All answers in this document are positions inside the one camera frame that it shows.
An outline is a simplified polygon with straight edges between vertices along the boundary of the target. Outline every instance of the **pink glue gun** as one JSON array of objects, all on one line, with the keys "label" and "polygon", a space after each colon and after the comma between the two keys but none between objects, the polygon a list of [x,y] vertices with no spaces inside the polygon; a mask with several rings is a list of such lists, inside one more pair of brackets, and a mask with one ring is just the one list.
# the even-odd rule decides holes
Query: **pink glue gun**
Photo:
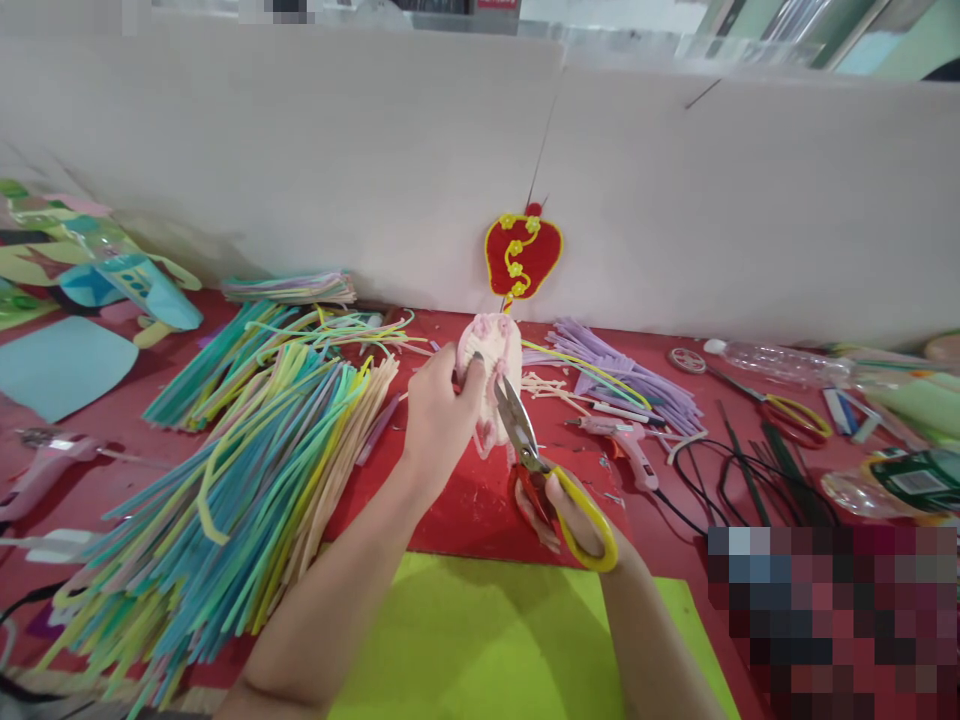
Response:
[{"label": "pink glue gun", "polygon": [[55,434],[44,428],[24,430],[21,435],[24,445],[37,448],[37,457],[13,489],[0,495],[0,522],[22,518],[40,502],[68,467],[95,459],[106,444],[89,435]]},{"label": "pink glue gun", "polygon": [[612,438],[623,454],[630,461],[633,470],[634,482],[640,490],[656,492],[660,489],[660,480],[653,471],[653,466],[640,448],[640,441],[646,437],[642,425],[618,420],[617,418],[583,417],[576,420],[567,420],[568,425],[578,425],[591,435],[601,435]]}]

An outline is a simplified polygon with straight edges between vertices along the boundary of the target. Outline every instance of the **scissors blade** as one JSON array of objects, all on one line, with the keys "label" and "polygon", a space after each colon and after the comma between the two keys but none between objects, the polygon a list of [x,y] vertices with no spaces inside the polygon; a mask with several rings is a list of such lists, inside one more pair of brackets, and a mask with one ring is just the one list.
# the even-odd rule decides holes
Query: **scissors blade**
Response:
[{"label": "scissors blade", "polygon": [[530,416],[512,383],[506,378],[503,378],[502,388],[500,383],[494,383],[493,394],[497,398],[497,410],[507,437],[517,451],[520,462],[531,472],[546,472],[547,468],[540,460],[537,436],[530,424]]},{"label": "scissors blade", "polygon": [[730,377],[729,375],[724,375],[722,372],[720,372],[719,370],[715,370],[714,368],[710,367],[709,365],[707,365],[707,370],[709,370],[710,372],[712,372],[712,373],[713,373],[714,375],[716,375],[717,377],[723,378],[723,379],[726,380],[728,383],[730,383],[730,384],[733,385],[735,388],[737,388],[737,390],[739,390],[740,392],[744,393],[745,395],[749,395],[750,397],[752,397],[752,398],[753,398],[754,400],[756,400],[757,402],[766,402],[766,401],[767,401],[767,396],[766,396],[766,395],[763,395],[763,394],[761,394],[761,393],[758,393],[758,392],[757,392],[756,390],[754,390],[753,388],[748,388],[746,385],[742,385],[742,384],[738,383],[736,380],[734,380],[734,379],[733,379],[732,377]]}]

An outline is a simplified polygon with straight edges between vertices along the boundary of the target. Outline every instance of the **pink craft piece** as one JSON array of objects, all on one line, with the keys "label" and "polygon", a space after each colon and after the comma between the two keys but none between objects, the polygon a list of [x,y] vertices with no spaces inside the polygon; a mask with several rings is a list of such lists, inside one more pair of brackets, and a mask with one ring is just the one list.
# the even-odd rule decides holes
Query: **pink craft piece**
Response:
[{"label": "pink craft piece", "polygon": [[460,336],[460,345],[457,348],[457,377],[465,377],[474,353],[480,353],[483,357],[486,389],[473,440],[480,457],[486,459],[494,446],[505,445],[509,441],[497,412],[497,398],[493,388],[505,377],[517,392],[520,391],[523,365],[520,328],[509,315],[477,315]]}]

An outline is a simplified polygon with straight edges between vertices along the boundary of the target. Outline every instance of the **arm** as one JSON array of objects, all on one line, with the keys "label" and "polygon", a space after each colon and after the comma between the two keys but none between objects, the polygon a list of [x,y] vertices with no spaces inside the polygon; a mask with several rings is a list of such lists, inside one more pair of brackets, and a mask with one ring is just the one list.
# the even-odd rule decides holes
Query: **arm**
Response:
[{"label": "arm", "polygon": [[480,409],[483,367],[453,391],[448,345],[410,381],[403,456],[383,487],[284,598],[216,718],[323,717],[390,587],[417,523],[463,454]]},{"label": "arm", "polygon": [[[602,555],[603,543],[593,525],[556,478],[549,479],[546,491],[580,546]],[[620,562],[600,576],[600,585],[627,717],[722,720],[723,710],[670,618],[647,564],[612,523],[611,527]]]}]

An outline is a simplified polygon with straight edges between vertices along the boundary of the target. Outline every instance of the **red ornament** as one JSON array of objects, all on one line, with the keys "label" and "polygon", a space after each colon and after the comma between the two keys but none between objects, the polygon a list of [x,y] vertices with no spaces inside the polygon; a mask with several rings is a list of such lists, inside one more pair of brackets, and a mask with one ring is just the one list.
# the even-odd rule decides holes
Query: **red ornament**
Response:
[{"label": "red ornament", "polygon": [[504,312],[513,300],[533,297],[563,254],[563,233],[541,212],[530,203],[525,215],[501,215],[487,231],[490,289],[507,298]]}]

